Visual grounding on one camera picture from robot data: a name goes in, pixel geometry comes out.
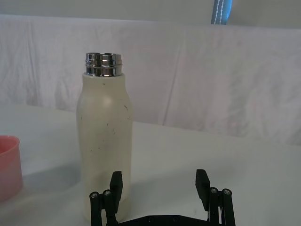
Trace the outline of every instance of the bottle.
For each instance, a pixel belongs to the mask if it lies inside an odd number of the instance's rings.
[[[87,53],[76,118],[84,186],[84,216],[90,217],[89,194],[109,189],[114,171],[122,171],[123,190],[117,221],[130,208],[132,107],[121,72],[121,56]],[[102,211],[106,225],[105,211]]]

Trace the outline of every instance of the screw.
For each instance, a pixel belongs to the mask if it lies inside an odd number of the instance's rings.
[[[154,222],[154,219],[153,219],[152,217],[149,217],[149,218],[148,218],[148,222],[149,222],[149,223],[152,223],[152,222]]]
[[[105,192],[104,192],[104,195],[105,195],[105,196],[108,196],[109,194],[111,194],[110,191],[105,191]]]
[[[98,196],[98,194],[97,193],[93,193],[93,194],[91,194],[91,198],[96,198]]]
[[[228,190],[228,189],[225,189],[225,190],[224,190],[224,194],[231,194],[231,191]]]
[[[210,189],[210,191],[211,191],[211,193],[217,193],[217,189],[214,188],[214,187],[212,187],[212,188]]]

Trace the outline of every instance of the bolt head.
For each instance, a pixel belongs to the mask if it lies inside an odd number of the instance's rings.
[[[105,191],[105,192],[104,192],[104,195],[105,195],[105,196],[108,196],[109,194],[111,194],[110,191]]]
[[[212,187],[212,188],[210,189],[210,191],[211,191],[211,193],[217,193],[217,189],[214,188],[214,187]]]
[[[98,196],[97,193],[93,193],[93,194],[91,195],[91,198],[96,198],[97,196]]]
[[[224,192],[224,194],[231,194],[231,191],[228,189],[225,189],[223,192]]]

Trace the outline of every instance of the cup rim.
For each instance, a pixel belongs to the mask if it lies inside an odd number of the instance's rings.
[[[15,140],[15,141],[16,141],[16,144],[13,145],[11,148],[9,148],[7,151],[4,151],[4,152],[0,153],[0,157],[4,156],[4,155],[6,155],[6,154],[11,153],[12,150],[14,150],[14,149],[15,149],[17,146],[19,146],[19,144],[20,144],[20,140],[19,140],[19,138],[17,138],[16,136],[11,136],[11,135],[0,135],[0,140],[7,139],[7,138]]]

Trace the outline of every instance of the pink cup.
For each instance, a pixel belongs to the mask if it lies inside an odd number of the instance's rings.
[[[19,139],[0,136],[0,201],[9,199],[23,187]]]

